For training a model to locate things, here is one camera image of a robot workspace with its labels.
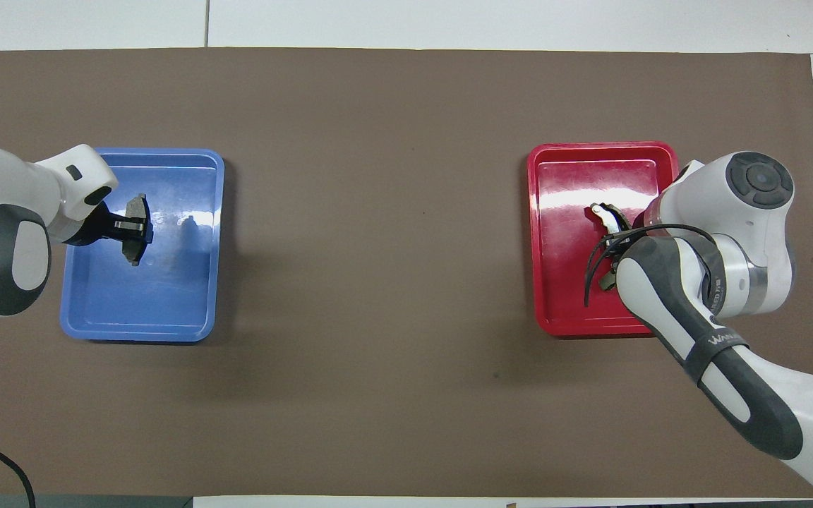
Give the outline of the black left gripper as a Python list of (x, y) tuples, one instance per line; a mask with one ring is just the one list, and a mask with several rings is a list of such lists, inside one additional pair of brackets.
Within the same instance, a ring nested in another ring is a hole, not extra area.
[(111, 212), (105, 202), (100, 202), (84, 219), (77, 232), (64, 243), (69, 246), (88, 246), (99, 240), (152, 242), (154, 234), (150, 225), (148, 217), (120, 216)]

